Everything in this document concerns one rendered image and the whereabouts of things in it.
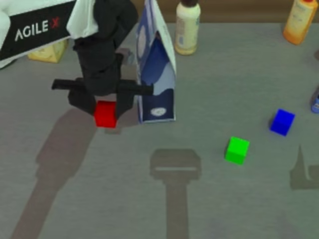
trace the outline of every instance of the orange bottle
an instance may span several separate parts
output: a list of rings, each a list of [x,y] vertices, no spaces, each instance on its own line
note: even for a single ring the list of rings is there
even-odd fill
[[[284,38],[294,45],[301,44],[306,37],[317,8],[316,0],[295,0],[284,29]]]

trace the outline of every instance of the blue box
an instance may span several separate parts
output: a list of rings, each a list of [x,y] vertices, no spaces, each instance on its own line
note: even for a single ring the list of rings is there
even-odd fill
[[[272,122],[270,130],[286,136],[288,131],[293,124],[295,115],[293,113],[287,112],[285,110],[279,109],[276,116]]]
[[[153,96],[138,96],[140,123],[175,120],[176,60],[156,0],[146,0],[136,32],[137,79],[154,85]]]

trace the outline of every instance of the white bottle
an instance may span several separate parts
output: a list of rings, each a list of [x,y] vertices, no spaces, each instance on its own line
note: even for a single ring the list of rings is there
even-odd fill
[[[191,55],[197,50],[200,6],[198,0],[181,0],[176,10],[175,50]]]

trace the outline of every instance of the green cube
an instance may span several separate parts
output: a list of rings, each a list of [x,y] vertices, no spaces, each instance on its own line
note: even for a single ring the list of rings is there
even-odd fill
[[[243,164],[247,155],[248,147],[249,141],[237,137],[231,137],[225,159],[233,163]]]

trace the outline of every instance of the blue cube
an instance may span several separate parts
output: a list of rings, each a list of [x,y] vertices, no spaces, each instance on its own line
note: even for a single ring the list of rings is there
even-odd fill
[[[272,122],[270,130],[283,136],[286,136],[291,125],[293,124],[294,119],[295,115],[293,113],[279,109],[274,118],[274,121]]]

